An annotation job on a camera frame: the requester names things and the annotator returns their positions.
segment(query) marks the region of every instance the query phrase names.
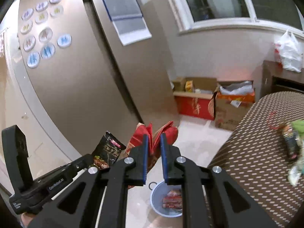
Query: window frame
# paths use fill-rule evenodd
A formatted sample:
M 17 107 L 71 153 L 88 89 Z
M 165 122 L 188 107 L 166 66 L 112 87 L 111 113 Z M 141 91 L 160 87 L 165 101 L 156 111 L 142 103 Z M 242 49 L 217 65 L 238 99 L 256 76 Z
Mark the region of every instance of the window frame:
M 252 0 L 244 0 L 248 9 L 249 17 L 232 17 L 220 19 L 208 19 L 194 22 L 187 0 L 168 0 L 173 10 L 179 32 L 181 34 L 220 28 L 254 28 L 272 31 L 285 32 L 289 30 L 296 36 L 304 39 L 303 25 L 302 30 L 280 22 L 258 19 Z

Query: metal bolt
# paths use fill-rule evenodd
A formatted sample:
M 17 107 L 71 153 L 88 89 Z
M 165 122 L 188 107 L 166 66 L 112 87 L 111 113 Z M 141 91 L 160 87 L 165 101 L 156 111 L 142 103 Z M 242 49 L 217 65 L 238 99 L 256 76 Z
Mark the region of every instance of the metal bolt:
M 126 164 L 132 164 L 132 163 L 134 162 L 134 159 L 131 158 L 131 157 L 127 157 L 127 158 L 125 158 L 124 162 L 125 162 Z
M 186 158 L 183 156 L 179 156 L 176 158 L 176 161 L 179 163 L 185 163 L 186 162 Z
M 97 173 L 97 171 L 98 171 L 98 169 L 97 169 L 95 166 L 90 167 L 90 168 L 88 169 L 88 172 L 89 172 L 90 174 L 95 174 L 95 173 Z
M 213 167 L 212 167 L 212 170 L 213 170 L 213 172 L 215 172 L 215 173 L 220 173 L 220 172 L 222 171 L 221 167 L 219 167 L 219 166 L 213 166 Z

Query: white floor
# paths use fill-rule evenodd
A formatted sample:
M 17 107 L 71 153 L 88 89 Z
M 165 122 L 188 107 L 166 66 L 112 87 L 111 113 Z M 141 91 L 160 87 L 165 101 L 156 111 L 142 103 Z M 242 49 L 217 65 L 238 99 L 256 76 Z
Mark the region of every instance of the white floor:
M 175 146 L 181 155 L 193 160 L 197 165 L 207 167 L 213 156 L 231 135 L 231 131 L 214 127 L 214 122 L 182 116 Z M 126 228 L 182 228 L 182 217 L 162 217 L 150 206 L 148 184 L 163 181 L 162 161 L 159 159 L 147 175 L 147 185 L 134 187 L 128 191 Z

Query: patterned tablecloth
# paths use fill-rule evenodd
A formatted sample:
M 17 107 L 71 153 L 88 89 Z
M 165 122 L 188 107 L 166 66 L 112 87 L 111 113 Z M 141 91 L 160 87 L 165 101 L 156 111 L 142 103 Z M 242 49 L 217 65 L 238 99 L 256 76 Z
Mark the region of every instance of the patterned tablecloth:
M 304 95 L 278 92 L 263 97 L 248 111 L 210 166 L 221 166 L 270 215 L 286 227 L 304 201 L 304 177 L 293 187 L 281 131 L 285 120 L 304 119 Z

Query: white plastic bag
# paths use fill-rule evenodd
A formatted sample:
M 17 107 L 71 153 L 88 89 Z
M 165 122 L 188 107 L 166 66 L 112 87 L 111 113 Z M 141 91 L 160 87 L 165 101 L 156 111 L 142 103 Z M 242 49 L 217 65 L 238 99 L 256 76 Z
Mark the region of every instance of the white plastic bag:
M 301 72 L 302 48 L 292 32 L 287 30 L 275 43 L 275 47 L 284 69 Z
M 251 81 L 244 81 L 238 84 L 231 84 L 227 87 L 219 87 L 223 95 L 246 95 L 254 91 Z

